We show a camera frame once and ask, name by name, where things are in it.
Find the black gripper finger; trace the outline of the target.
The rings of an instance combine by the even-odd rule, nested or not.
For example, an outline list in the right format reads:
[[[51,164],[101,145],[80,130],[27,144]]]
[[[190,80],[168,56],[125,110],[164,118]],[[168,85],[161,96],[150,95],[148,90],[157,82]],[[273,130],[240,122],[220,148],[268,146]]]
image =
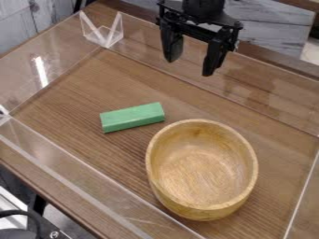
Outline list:
[[[172,63],[182,53],[182,34],[180,29],[168,21],[161,21],[160,40],[162,55],[168,63]]]
[[[213,38],[208,42],[206,55],[204,57],[201,75],[208,77],[220,67],[224,55],[228,51],[228,39],[230,37],[230,30],[221,28]]]

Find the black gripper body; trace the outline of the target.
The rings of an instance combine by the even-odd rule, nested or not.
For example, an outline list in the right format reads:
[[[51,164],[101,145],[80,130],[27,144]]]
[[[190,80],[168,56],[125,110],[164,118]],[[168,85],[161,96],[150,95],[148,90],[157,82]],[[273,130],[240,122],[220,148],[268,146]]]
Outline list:
[[[166,23],[174,34],[208,42],[212,37],[225,37],[222,42],[234,50],[240,21],[224,12],[225,0],[158,0],[157,26]]]

